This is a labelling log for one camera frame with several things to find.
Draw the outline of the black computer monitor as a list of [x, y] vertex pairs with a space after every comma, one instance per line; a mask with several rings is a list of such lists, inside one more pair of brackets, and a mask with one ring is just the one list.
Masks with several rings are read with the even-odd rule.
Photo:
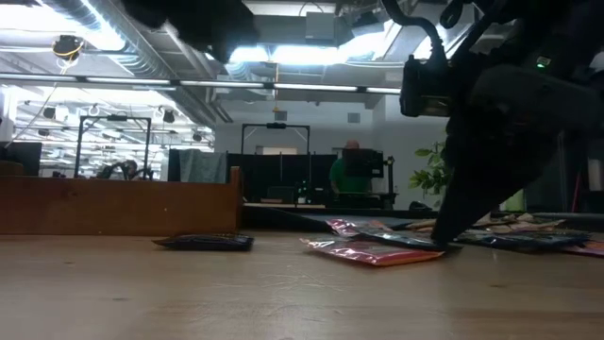
[[381, 151], [366, 148], [344, 149], [344, 173], [348, 177], [382, 178], [384, 158]]

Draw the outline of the long ceiling light bar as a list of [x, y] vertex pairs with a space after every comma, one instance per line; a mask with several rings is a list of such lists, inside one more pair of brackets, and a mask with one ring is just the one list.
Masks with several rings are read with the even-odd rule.
[[246, 90], [286, 90], [286, 91], [312, 91], [312, 92], [334, 92], [354, 94], [400, 94], [400, 88], [388, 87], [366, 87], [351, 85], [328, 85], [328, 84], [303, 84], [287, 82], [258, 82], [258, 81], [223, 81], [214, 79], [182, 80], [182, 79], [159, 79], [159, 78], [130, 78], [130, 77], [106, 77], [106, 76], [66, 76], [66, 75], [43, 75], [43, 74], [18, 74], [0, 73], [0, 80], [5, 81], [29, 81], [29, 82], [51, 82], [51, 83], [86, 83], [86, 84], [109, 84], [114, 86], [142, 86], [155, 88], [175, 87], [204, 87], [220, 89], [246, 89]]

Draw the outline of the light green cup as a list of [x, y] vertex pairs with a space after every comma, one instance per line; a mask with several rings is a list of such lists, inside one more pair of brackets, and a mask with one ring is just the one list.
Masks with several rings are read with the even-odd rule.
[[519, 190], [514, 195], [507, 198], [501, 204], [502, 212], [520, 213], [523, 212], [525, 209], [525, 192], [523, 189]]

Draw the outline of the green plant white pot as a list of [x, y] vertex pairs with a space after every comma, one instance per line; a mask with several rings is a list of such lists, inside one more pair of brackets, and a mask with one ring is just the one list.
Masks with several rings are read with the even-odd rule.
[[430, 146], [418, 148], [414, 155], [424, 159], [426, 164], [414, 170], [410, 176], [409, 188], [422, 191], [423, 197], [433, 196], [433, 208], [439, 209], [445, 197], [445, 190], [451, 178], [451, 170], [444, 160], [445, 142], [434, 142]]

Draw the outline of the black background rig frame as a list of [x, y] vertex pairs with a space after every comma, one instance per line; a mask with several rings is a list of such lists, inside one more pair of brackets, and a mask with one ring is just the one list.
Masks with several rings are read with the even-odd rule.
[[76, 153], [75, 153], [75, 170], [74, 170], [74, 178], [77, 179], [79, 177], [80, 170], [80, 158], [81, 158], [81, 149], [83, 143], [83, 135], [91, 129], [99, 120], [107, 120], [111, 122], [127, 122], [127, 121], [144, 121], [146, 123], [145, 132], [145, 144], [144, 144], [144, 157], [143, 157], [143, 179], [151, 180], [150, 170], [148, 168], [149, 165], [149, 146], [151, 140], [151, 126], [152, 120], [147, 117], [132, 117], [127, 115], [119, 115], [119, 114], [110, 114], [105, 116], [92, 116], [92, 115], [82, 115], [79, 117], [79, 125], [78, 125], [78, 135], [76, 140]]
[[[297, 128], [303, 128], [307, 131], [307, 137], [303, 138], [306, 141], [306, 148], [307, 148], [307, 153], [306, 153], [306, 157], [307, 157], [307, 161], [308, 161], [308, 174], [307, 174], [307, 179], [305, 179], [305, 182], [307, 184], [311, 184], [311, 164], [312, 164], [312, 159], [311, 159], [311, 152], [310, 152], [310, 126], [308, 125], [287, 125], [285, 123], [279, 123], [279, 122], [274, 122], [274, 123], [266, 123], [266, 124], [247, 124], [244, 123], [242, 124], [242, 132], [241, 132], [241, 155], [242, 158], [244, 156], [244, 145], [245, 145], [245, 141], [247, 138], [249, 138], [252, 134], [254, 134], [254, 131], [251, 131], [250, 133], [246, 134], [245, 130], [249, 127], [253, 127], [253, 130], [256, 131], [257, 128], [267, 128], [267, 129], [295, 129], [296, 133], [298, 132]], [[283, 170], [283, 165], [282, 165], [282, 156], [279, 156], [279, 175], [280, 175], [280, 179], [282, 180], [282, 173], [281, 171]], [[244, 190], [246, 188], [248, 189], [253, 189], [254, 188], [254, 184], [246, 184], [246, 180], [247, 179], [251, 179], [248, 178], [244, 172], [244, 170], [242, 170], [242, 188], [243, 188], [243, 193]], [[307, 204], [307, 197], [306, 196], [300, 196], [300, 194], [298, 193], [298, 190], [300, 189], [300, 187], [296, 186], [295, 187], [295, 193], [293, 195], [293, 199], [292, 199], [292, 203], [294, 205], [294, 207], [298, 207], [300, 205], [304, 205]]]

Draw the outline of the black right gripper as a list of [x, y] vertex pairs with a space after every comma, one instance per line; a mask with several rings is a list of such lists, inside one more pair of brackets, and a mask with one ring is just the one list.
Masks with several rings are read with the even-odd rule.
[[[594, 131], [604, 124], [604, 91], [544, 70], [498, 65], [481, 72], [460, 99], [456, 116], [477, 135]], [[556, 149], [554, 137], [510, 144], [447, 137], [444, 159], [451, 178], [431, 239], [441, 245], [452, 242], [540, 177]]]

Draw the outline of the black partition panel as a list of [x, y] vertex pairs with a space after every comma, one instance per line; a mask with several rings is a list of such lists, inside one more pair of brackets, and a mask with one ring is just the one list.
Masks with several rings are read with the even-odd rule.
[[228, 154], [227, 167], [243, 172], [247, 202], [276, 199], [281, 203], [325, 204], [331, 193], [330, 169], [336, 155]]

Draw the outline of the wooden compartment organizer box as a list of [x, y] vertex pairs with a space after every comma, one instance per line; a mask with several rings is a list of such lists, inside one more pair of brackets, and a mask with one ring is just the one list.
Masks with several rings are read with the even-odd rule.
[[230, 183], [40, 178], [0, 161], [0, 235], [172, 236], [235, 233], [241, 170]]

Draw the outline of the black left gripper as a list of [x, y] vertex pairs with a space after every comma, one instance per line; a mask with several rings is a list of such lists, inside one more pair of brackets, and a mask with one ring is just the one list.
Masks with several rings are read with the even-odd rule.
[[126, 13], [150, 28], [165, 24], [180, 41], [228, 62], [242, 46], [259, 42], [253, 12], [242, 0], [121, 0]]

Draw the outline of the grey cloth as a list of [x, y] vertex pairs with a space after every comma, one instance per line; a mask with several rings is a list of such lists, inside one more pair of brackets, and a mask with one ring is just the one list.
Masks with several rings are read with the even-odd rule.
[[202, 152], [198, 149], [179, 151], [180, 180], [195, 183], [227, 182], [227, 154]]

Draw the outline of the black screen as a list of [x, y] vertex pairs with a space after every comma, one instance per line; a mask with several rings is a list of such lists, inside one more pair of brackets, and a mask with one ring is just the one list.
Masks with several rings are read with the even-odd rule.
[[42, 143], [0, 142], [0, 161], [21, 164], [26, 176], [39, 175], [41, 157]]

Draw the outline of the person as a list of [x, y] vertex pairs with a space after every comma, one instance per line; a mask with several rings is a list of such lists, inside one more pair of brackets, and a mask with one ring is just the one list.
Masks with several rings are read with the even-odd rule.
[[349, 177], [344, 171], [344, 160], [337, 159], [330, 168], [329, 181], [332, 192], [340, 193], [370, 193], [372, 180], [370, 178]]

